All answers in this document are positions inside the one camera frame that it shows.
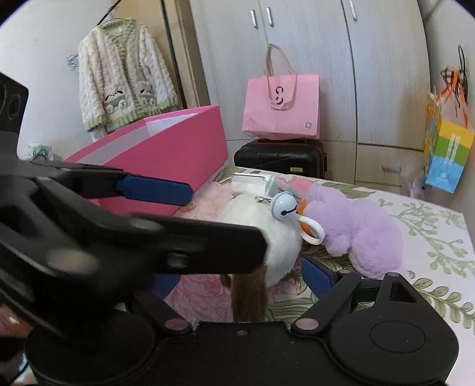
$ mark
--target white plush toy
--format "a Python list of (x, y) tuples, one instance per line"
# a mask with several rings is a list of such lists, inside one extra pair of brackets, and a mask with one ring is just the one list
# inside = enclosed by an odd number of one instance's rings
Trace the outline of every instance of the white plush toy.
[(233, 275), (231, 283), (229, 276), (221, 276), (221, 282), (231, 286), (234, 321), (263, 321), (267, 288), (290, 272), (300, 252), (302, 237), (295, 224), (276, 220), (270, 205), (258, 202), (251, 193), (240, 194), (228, 202), (216, 221), (257, 227), (267, 241), (265, 264), (261, 268), (250, 274)]

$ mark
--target white fluffy cardigan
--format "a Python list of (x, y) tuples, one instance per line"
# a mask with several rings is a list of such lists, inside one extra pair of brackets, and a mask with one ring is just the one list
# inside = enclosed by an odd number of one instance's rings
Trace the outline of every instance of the white fluffy cardigan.
[(163, 56), (148, 28), (116, 19), (79, 43), (79, 96), (86, 130), (116, 129), (178, 103)]

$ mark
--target tablecloth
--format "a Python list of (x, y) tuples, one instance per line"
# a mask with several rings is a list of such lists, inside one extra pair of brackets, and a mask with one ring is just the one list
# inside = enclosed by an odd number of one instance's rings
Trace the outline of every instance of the tablecloth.
[[(263, 173), (228, 167), (214, 181), (201, 187), (193, 202), (176, 215), (214, 220), (220, 209), (233, 197), (229, 182), (230, 175), (236, 172)], [(272, 174), (294, 185), (304, 179), (294, 175)], [(447, 383), (451, 386), (475, 383), (475, 258), (463, 215), (393, 193), (345, 183), (311, 180), (339, 189), (351, 199), (367, 198), (375, 201), (391, 215), (403, 235), (404, 276), (444, 318), (459, 340), (460, 353)], [(318, 301), (302, 280), (300, 267), (307, 256), (332, 270), (353, 269), (346, 256), (332, 258), (323, 246), (303, 246), (292, 271), (269, 290), (268, 320), (282, 320), (289, 325)], [(221, 285), (217, 275), (182, 276), (165, 301), (191, 323), (198, 320), (232, 321), (230, 293)]]

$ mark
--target black suitcase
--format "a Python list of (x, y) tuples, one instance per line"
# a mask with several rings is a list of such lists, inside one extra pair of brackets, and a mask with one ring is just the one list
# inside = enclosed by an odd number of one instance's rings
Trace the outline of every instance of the black suitcase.
[(323, 179), (327, 170), (327, 158), (323, 145), (316, 140), (257, 139), (236, 152), (234, 165)]

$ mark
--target pink shopping bag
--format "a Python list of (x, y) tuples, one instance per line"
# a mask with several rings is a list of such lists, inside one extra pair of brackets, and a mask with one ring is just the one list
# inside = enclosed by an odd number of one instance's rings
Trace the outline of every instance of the pink shopping bag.
[[(280, 51), (289, 75), (274, 76), (272, 48)], [(274, 140), (320, 138), (318, 75), (298, 75), (275, 44), (267, 48), (266, 72), (266, 76), (250, 79), (247, 84), (242, 131)]]
[[(105, 165), (147, 177), (188, 183), (197, 191), (228, 159), (218, 106), (144, 118), (85, 147), (65, 162)], [(172, 215), (179, 207), (100, 198), (96, 204), (118, 215)]]

